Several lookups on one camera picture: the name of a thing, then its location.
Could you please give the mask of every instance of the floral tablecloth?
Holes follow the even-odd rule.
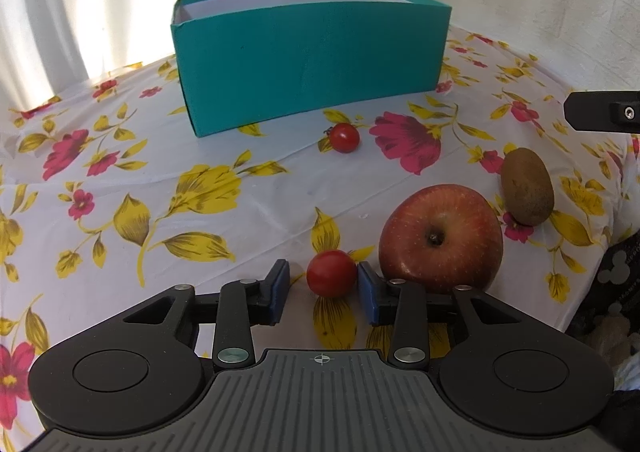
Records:
[[[289,301],[279,326],[254,328],[257,353],[384,349],[390,328],[368,327],[355,293],[318,299],[303,272],[316,252],[338,248],[376,267],[386,218],[436,183],[480,191],[500,219],[504,259],[489,292],[565,329],[609,242],[640,227],[639,145],[573,131],[561,108],[569,89],[542,63],[451,28],[433,92],[204,139],[173,57],[0,113],[0,448],[20,450],[41,431],[27,385],[39,354],[176,283],[218,291],[284,257]],[[356,152],[332,150],[324,131],[336,122],[358,128]],[[535,229],[501,198],[500,166],[516,147],[552,175],[556,207]],[[201,331],[201,355],[212,331]],[[446,352],[437,328],[432,345]]]

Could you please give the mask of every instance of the red tomato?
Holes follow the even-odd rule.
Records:
[[[306,268],[306,283],[320,297],[343,297],[353,289],[356,263],[342,250],[320,252]]]
[[[360,134],[353,125],[343,122],[329,129],[329,141],[339,153],[351,153],[360,145]]]

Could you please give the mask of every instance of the red apple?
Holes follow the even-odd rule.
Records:
[[[456,285],[485,288],[500,268],[502,230],[480,193],[434,185],[391,214],[379,252],[387,279],[417,281],[430,293],[450,293]]]

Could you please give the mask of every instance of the kiwi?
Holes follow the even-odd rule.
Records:
[[[525,147],[504,157],[500,171],[504,205],[521,225],[545,222],[554,209],[554,188],[540,157]]]

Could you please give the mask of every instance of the box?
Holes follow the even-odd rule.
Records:
[[[434,0],[178,0],[196,136],[436,87],[451,8]]]

